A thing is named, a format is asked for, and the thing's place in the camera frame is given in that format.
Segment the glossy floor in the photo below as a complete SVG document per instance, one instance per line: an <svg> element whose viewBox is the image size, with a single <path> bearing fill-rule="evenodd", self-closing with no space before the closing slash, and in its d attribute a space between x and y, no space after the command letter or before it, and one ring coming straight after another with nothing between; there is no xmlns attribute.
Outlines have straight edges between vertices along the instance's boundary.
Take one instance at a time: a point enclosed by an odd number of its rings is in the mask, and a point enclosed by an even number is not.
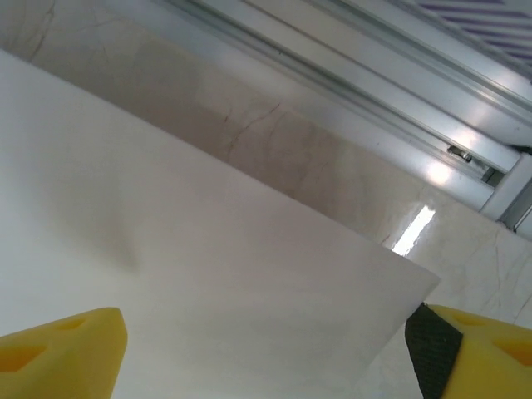
<svg viewBox="0 0 532 399"><path fill-rule="evenodd" d="M438 274L431 303L532 328L532 244L97 0L0 0L2 48ZM361 398L419 398L399 332Z"/></svg>

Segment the black rubber pad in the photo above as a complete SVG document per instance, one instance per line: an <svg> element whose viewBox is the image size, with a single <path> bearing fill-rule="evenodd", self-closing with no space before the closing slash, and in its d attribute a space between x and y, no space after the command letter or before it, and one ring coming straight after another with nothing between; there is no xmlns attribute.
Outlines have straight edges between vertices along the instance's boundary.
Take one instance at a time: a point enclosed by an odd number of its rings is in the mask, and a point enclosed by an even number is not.
<svg viewBox="0 0 532 399"><path fill-rule="evenodd" d="M406 345L425 399L440 399L460 351L463 334L422 304L406 321Z"/></svg>

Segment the white paper sheet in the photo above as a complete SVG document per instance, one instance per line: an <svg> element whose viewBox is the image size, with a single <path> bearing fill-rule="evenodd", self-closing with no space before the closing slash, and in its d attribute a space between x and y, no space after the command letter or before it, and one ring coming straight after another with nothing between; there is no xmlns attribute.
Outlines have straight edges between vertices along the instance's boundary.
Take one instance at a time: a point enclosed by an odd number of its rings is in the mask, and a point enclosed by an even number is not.
<svg viewBox="0 0 532 399"><path fill-rule="evenodd" d="M350 397L437 282L5 53L0 259L2 335L122 309L128 399Z"/></svg>

